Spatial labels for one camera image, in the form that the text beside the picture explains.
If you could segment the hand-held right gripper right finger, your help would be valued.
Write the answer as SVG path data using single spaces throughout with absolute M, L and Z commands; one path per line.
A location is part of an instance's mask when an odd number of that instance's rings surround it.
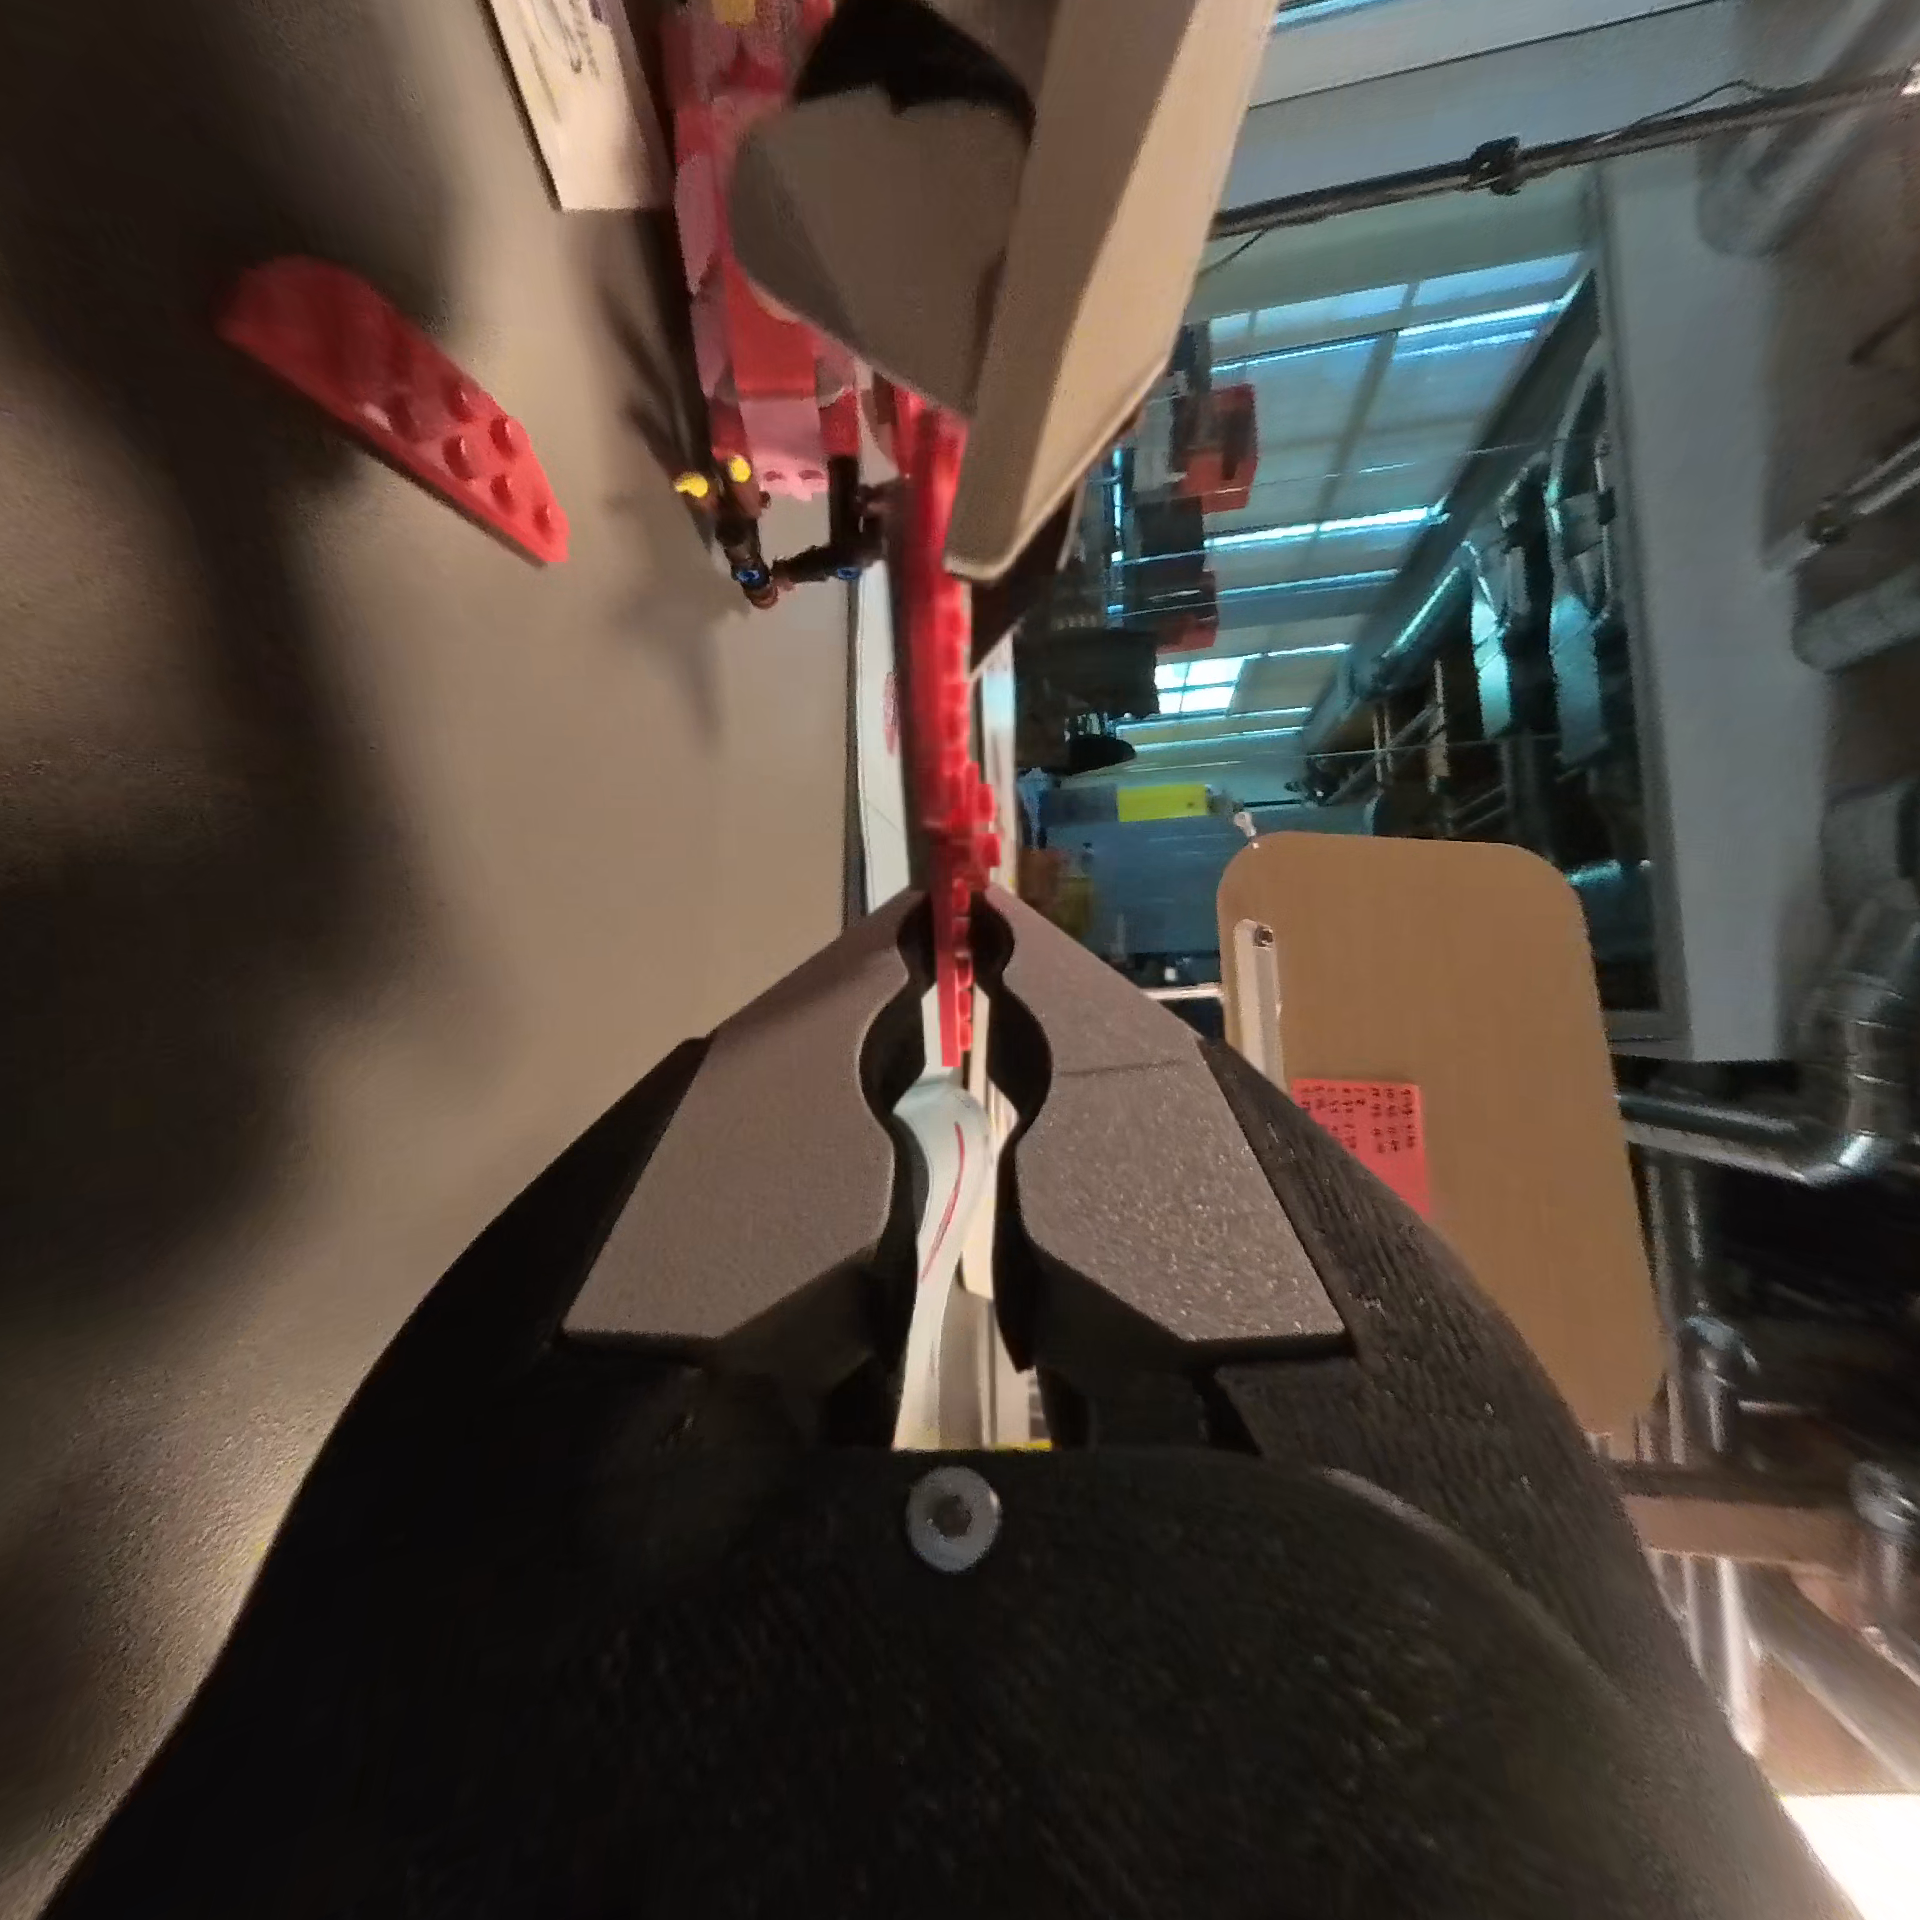
M 1332 1354 L 1347 1325 L 1202 1039 L 1033 906 L 974 908 L 989 1080 L 1014 1115 L 992 1240 L 1028 1370 Z

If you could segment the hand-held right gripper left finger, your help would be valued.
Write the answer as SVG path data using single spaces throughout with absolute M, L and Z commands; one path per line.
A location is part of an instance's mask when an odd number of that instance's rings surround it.
M 564 1318 L 579 1340 L 726 1346 L 871 1257 L 896 1151 L 862 1080 L 911 988 L 904 890 L 717 1026 Z

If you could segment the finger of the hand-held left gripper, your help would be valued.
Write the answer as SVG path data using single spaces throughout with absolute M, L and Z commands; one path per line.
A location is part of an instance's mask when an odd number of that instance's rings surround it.
M 734 259 L 781 311 L 970 421 L 1028 152 L 976 102 L 778 108 L 734 152 Z
M 1164 372 L 1277 5 L 964 5 L 1031 96 L 947 568 L 996 582 Z

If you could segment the long red toy brick plate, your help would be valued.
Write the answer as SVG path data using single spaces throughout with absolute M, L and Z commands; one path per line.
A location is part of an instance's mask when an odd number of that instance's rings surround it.
M 948 571 L 964 425 L 892 388 L 898 488 L 887 562 L 900 675 L 911 863 L 928 914 L 943 1069 L 964 1069 L 976 1026 L 976 906 L 1001 855 L 996 794 L 974 749 L 972 589 Z

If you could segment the red pink toy brick model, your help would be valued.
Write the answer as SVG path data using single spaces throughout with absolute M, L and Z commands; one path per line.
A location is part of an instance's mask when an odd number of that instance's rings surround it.
M 866 484 L 898 479 L 875 372 L 757 288 L 728 213 L 746 137 L 784 108 L 834 13 L 834 3 L 686 3 L 658 16 L 673 211 L 707 409 L 707 451 L 677 490 L 708 526 L 738 479 L 753 517 L 771 498 L 822 498 L 831 458 L 852 458 Z

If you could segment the white red instruction booklet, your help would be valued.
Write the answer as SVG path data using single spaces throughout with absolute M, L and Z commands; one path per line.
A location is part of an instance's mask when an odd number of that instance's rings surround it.
M 904 693 L 894 596 L 885 565 L 850 589 L 850 722 L 855 873 L 862 908 L 909 889 L 909 780 Z M 990 1303 L 964 1283 L 964 1259 L 990 1198 L 995 1140 L 989 1110 L 948 1057 L 945 1002 L 918 987 L 912 1078 L 885 1117 L 906 1151 L 914 1297 L 892 1445 L 954 1453 L 995 1439 L 995 1328 Z

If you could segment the red storage box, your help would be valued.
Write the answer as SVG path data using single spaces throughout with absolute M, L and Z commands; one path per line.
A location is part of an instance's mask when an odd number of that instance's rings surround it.
M 1246 511 L 1260 458 L 1258 394 L 1251 383 L 1206 386 L 1172 407 L 1172 490 L 1202 514 Z

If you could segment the brown toy brick branch piece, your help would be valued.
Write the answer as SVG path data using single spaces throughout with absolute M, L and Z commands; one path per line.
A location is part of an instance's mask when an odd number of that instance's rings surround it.
M 673 477 L 674 492 L 705 526 L 753 610 L 771 612 L 783 596 L 804 586 L 859 585 L 885 556 L 885 501 L 880 490 L 862 483 L 859 454 L 833 452 L 822 477 L 828 539 L 788 556 L 767 550 L 761 530 L 771 501 L 761 486 L 767 472 L 746 458 L 733 454 L 721 464 L 688 467 Z

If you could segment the wooden board with red sticker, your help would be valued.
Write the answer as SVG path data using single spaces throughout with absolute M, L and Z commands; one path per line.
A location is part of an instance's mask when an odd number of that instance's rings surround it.
M 1508 845 L 1279 830 L 1226 864 L 1216 926 L 1228 1039 L 1631 1457 L 1668 1337 L 1573 885 Z

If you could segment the white paper sheet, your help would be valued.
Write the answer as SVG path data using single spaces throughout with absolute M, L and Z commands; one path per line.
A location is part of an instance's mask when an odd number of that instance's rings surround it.
M 671 155 L 624 3 L 489 3 L 546 190 L 567 214 L 648 214 Z

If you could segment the black ceiling pipe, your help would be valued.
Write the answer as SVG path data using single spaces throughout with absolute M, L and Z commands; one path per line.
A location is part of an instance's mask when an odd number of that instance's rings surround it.
M 1368 175 L 1218 213 L 1209 241 L 1255 244 L 1290 228 L 1448 196 L 1514 198 L 1534 181 L 1690 146 L 1720 135 L 1774 132 L 1807 120 L 1899 111 L 1916 101 L 1916 84 L 1919 68 L 1911 62 L 1872 75 L 1762 89 L 1723 107 L 1668 108 L 1618 128 L 1561 140 L 1525 143 L 1518 137 L 1501 137 L 1452 160 Z

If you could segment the red wedge toy brick plate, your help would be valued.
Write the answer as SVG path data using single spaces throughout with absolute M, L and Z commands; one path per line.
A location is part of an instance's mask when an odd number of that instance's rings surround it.
M 277 257 L 238 276 L 214 331 L 528 562 L 567 565 L 568 517 L 528 429 L 362 276 Z

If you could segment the silver metal duct pipe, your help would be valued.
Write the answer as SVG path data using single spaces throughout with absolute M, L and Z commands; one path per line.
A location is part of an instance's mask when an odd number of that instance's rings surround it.
M 1792 1093 L 1734 1101 L 1622 1087 L 1631 1145 L 1798 1189 L 1881 1181 L 1909 1164 L 1919 1119 L 1919 903 L 1903 877 L 1837 942 L 1803 1018 Z

